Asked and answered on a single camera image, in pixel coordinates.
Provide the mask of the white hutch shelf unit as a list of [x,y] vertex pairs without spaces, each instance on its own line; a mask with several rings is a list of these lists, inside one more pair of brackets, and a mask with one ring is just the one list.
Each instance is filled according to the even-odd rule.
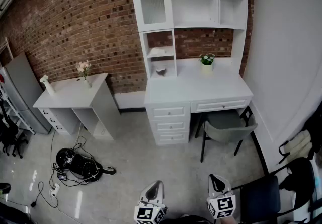
[[[165,76],[177,75],[178,47],[175,32],[190,29],[233,30],[230,57],[216,58],[239,72],[246,40],[248,0],[172,0],[172,29],[139,32],[147,77],[166,67]],[[163,48],[165,55],[151,56],[152,48]]]

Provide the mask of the small white drawer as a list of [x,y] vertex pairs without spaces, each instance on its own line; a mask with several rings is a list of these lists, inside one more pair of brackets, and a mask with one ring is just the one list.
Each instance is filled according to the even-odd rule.
[[175,132],[189,130],[189,122],[186,121],[152,121],[150,124],[154,132]]
[[185,107],[153,108],[152,115],[154,118],[183,117],[185,111]]
[[154,133],[157,145],[182,144],[189,142],[188,132]]

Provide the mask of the white leaning frame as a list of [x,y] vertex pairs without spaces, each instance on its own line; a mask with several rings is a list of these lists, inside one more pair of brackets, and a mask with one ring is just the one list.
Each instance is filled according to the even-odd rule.
[[12,52],[11,52],[11,48],[10,48],[10,45],[9,45],[9,40],[8,40],[8,38],[7,38],[7,37],[5,37],[5,44],[6,44],[6,48],[7,48],[7,50],[8,50],[8,53],[9,53],[9,55],[10,55],[10,58],[11,58],[11,60],[13,60],[13,59],[14,59],[14,57],[13,57],[13,54],[12,54]]

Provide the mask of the wide white drawer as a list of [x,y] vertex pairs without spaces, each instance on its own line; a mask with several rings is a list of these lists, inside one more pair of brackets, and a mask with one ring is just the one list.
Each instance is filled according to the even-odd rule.
[[246,105],[247,105],[247,100],[235,100],[235,101],[226,101],[226,102],[215,102],[215,101],[192,102],[191,113],[239,109],[239,108],[244,108]]

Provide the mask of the white metal rack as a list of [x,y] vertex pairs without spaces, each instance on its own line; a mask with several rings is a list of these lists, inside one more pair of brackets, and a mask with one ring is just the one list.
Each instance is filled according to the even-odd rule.
[[21,114],[18,112],[18,110],[13,106],[11,101],[9,100],[9,97],[7,96],[6,92],[3,90],[2,86],[0,85],[0,98],[4,101],[4,107],[9,107],[10,110],[8,110],[6,113],[8,116],[15,116],[19,120],[16,122],[16,125],[18,128],[25,129],[30,131],[32,134],[35,134],[35,131],[33,128],[23,119]]

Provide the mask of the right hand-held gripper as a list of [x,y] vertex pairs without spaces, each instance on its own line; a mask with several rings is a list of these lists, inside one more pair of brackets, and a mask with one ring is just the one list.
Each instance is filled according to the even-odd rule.
[[208,210],[214,219],[232,216],[236,209],[236,196],[230,189],[230,183],[222,176],[210,174],[208,177]]

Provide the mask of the black office chair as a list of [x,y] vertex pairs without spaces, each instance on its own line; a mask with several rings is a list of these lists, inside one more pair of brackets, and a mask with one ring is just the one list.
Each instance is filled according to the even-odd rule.
[[0,142],[3,144],[3,153],[5,153],[7,156],[9,156],[8,149],[10,146],[13,146],[13,152],[12,156],[15,157],[16,153],[19,155],[19,157],[22,159],[23,156],[20,153],[20,146],[25,143],[28,144],[28,140],[22,139],[22,137],[25,137],[23,132],[19,133],[19,129],[15,123],[11,121],[11,119],[8,117],[5,108],[4,108],[4,103],[3,100],[0,99],[0,108],[2,110],[4,119],[7,123],[8,126],[6,126],[3,121],[1,122],[0,128],[1,134],[0,134]]

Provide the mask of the white side table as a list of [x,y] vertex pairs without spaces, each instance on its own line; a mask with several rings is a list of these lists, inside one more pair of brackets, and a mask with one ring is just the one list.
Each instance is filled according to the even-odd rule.
[[96,139],[113,141],[120,124],[120,113],[107,85],[106,73],[53,82],[55,93],[45,90],[37,108],[61,135],[72,136],[82,124]]

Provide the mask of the white desk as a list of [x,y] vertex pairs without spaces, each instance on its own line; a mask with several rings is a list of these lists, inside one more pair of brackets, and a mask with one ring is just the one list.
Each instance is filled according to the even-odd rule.
[[[144,105],[149,122],[186,121],[190,132],[191,103],[203,101],[226,102],[247,100],[249,105],[253,93],[237,71],[228,64],[215,63],[212,73],[204,73],[197,59],[177,61],[177,75],[158,76],[153,74],[147,82]],[[185,107],[183,117],[154,118],[153,108]]]

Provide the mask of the cream and black backpack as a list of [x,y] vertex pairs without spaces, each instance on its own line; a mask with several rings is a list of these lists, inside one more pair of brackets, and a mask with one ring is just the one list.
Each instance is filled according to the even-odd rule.
[[278,162],[291,162],[296,158],[307,158],[313,145],[311,135],[308,130],[301,131],[293,139],[285,141],[279,146],[279,154],[282,159]]

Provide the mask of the black equipment pack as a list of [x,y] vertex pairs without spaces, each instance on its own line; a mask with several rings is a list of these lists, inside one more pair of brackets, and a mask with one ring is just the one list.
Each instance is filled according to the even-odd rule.
[[66,174],[71,172],[76,178],[85,182],[98,181],[103,172],[102,166],[93,158],[77,153],[70,148],[62,148],[56,155],[58,172]]

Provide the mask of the white vase with white flower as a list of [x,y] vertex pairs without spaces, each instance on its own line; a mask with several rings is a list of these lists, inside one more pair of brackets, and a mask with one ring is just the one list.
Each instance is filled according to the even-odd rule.
[[54,96],[55,95],[55,90],[52,87],[52,85],[49,83],[48,81],[49,76],[48,75],[44,75],[41,79],[40,82],[43,83],[45,85],[46,90],[48,91],[49,95]]

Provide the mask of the glass vase with pink flowers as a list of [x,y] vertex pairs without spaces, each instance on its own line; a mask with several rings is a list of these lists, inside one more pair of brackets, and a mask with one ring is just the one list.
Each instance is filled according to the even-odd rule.
[[88,88],[91,88],[91,84],[88,81],[88,74],[91,68],[91,63],[86,60],[82,62],[78,62],[75,65],[77,72],[84,78],[84,83]]

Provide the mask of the black metal chair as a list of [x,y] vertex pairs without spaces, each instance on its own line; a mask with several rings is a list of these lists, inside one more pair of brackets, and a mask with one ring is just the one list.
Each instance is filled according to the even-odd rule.
[[[291,213],[312,199],[315,176],[309,159],[300,157],[247,184],[234,187],[240,190],[240,220],[242,224],[254,224],[275,220]],[[281,212],[280,190],[295,193],[292,209]]]

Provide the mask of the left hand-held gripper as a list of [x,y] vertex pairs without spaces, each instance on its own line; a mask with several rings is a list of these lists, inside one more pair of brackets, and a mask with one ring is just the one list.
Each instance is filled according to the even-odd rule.
[[140,201],[134,208],[134,220],[137,224],[160,224],[167,213],[167,207],[162,204],[164,199],[164,184],[157,180],[143,189]]

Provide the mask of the potted flowers in cream pot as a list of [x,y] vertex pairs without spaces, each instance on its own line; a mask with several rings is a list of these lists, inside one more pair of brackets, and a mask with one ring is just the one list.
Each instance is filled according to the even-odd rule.
[[204,73],[212,73],[214,59],[214,54],[200,54],[200,62]]

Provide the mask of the grey upholstered chair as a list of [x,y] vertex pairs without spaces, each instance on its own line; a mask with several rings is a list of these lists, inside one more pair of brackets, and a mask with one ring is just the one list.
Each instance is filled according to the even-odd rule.
[[203,130],[200,162],[203,162],[205,143],[207,140],[214,140],[221,143],[237,142],[234,151],[236,155],[244,139],[248,138],[257,128],[255,117],[247,106],[242,114],[237,110],[223,110],[203,112],[195,133],[197,138],[200,129]]

